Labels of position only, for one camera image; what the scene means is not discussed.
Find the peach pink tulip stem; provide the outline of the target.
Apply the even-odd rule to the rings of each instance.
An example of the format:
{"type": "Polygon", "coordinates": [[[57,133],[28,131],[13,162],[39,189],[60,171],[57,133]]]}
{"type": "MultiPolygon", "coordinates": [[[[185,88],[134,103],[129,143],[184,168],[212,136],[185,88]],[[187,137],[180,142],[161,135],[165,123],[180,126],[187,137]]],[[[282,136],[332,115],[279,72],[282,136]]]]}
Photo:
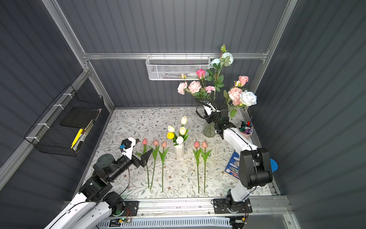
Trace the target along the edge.
{"type": "Polygon", "coordinates": [[[164,192],[164,167],[165,167],[165,160],[166,160],[168,150],[169,150],[169,148],[167,147],[167,142],[164,141],[162,143],[162,149],[158,151],[161,161],[162,161],[162,184],[161,184],[162,192],[164,192]]]}

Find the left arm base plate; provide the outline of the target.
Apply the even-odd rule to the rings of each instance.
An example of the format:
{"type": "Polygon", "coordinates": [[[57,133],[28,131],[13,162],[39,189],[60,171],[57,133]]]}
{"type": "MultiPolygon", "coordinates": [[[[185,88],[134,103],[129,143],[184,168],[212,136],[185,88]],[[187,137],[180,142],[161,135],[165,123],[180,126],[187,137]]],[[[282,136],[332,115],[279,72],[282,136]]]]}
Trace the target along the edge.
{"type": "Polygon", "coordinates": [[[112,215],[115,217],[134,217],[139,210],[139,201],[124,201],[112,208],[112,215]]]}

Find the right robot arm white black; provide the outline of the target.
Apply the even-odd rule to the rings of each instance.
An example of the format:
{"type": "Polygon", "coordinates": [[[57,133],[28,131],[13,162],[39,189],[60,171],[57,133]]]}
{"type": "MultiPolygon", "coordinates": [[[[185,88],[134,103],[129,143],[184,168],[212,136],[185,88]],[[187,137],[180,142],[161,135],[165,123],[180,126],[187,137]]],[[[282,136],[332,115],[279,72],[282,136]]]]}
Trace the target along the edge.
{"type": "Polygon", "coordinates": [[[249,212],[250,194],[273,180],[269,152],[250,143],[228,117],[222,118],[217,103],[211,103],[205,111],[214,123],[216,133],[239,154],[240,181],[228,191],[225,199],[213,199],[214,211],[216,214],[249,212]]]}

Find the light pink tulip stem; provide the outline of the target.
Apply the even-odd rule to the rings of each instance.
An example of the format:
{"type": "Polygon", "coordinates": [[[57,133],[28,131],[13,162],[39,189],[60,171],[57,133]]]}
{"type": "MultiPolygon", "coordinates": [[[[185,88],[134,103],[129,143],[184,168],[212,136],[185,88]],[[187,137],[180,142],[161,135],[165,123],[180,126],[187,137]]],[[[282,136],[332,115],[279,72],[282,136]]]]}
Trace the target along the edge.
{"type": "Polygon", "coordinates": [[[150,190],[152,190],[153,187],[153,181],[154,181],[154,174],[155,174],[155,167],[156,167],[156,160],[157,160],[157,155],[158,155],[158,151],[159,151],[159,147],[160,147],[160,143],[158,140],[154,140],[152,142],[153,144],[153,151],[152,151],[152,157],[153,157],[153,172],[152,172],[152,179],[151,179],[151,184],[150,184],[150,190]]]}

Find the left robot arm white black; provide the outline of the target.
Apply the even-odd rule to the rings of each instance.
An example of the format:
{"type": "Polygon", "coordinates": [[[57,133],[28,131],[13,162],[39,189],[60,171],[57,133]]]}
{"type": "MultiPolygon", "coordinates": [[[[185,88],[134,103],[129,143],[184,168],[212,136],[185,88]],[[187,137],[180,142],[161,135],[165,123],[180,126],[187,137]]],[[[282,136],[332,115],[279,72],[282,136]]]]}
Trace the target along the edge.
{"type": "Polygon", "coordinates": [[[106,218],[128,218],[136,216],[139,201],[125,201],[115,191],[112,183],[129,166],[145,167],[152,149],[141,156],[122,156],[115,160],[113,155],[99,157],[93,166],[94,174],[79,189],[70,203],[45,227],[47,229],[92,229],[106,218]]]}

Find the dark pink tulip stem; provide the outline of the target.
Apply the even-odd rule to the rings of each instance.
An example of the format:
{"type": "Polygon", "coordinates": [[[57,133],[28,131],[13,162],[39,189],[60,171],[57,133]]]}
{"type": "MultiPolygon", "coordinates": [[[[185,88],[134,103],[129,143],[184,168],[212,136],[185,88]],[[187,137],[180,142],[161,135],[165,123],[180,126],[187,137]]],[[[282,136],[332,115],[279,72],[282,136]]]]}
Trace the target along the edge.
{"type": "Polygon", "coordinates": [[[194,143],[194,157],[196,161],[196,169],[197,169],[197,185],[198,185],[198,194],[200,193],[200,181],[199,181],[199,164],[200,164],[200,155],[201,155],[201,148],[200,143],[198,141],[195,141],[194,143]]]}

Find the white ribbed ceramic vase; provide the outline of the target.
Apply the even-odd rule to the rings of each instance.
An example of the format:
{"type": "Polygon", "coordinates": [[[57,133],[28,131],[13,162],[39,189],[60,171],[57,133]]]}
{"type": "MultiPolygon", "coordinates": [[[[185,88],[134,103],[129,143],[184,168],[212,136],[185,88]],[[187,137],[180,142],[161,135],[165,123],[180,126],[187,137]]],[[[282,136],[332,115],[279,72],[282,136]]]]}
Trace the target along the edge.
{"type": "Polygon", "coordinates": [[[174,146],[175,154],[177,159],[183,159],[185,156],[185,146],[184,144],[178,144],[174,146]]]}

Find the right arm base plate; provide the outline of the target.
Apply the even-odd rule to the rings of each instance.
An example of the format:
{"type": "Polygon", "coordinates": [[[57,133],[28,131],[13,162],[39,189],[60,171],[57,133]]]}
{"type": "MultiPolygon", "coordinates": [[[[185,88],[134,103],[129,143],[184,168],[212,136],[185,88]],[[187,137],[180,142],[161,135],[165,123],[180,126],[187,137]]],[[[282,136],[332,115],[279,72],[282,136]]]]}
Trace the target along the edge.
{"type": "Polygon", "coordinates": [[[234,202],[227,198],[215,198],[210,202],[214,207],[215,214],[244,214],[253,212],[250,199],[234,202]]]}

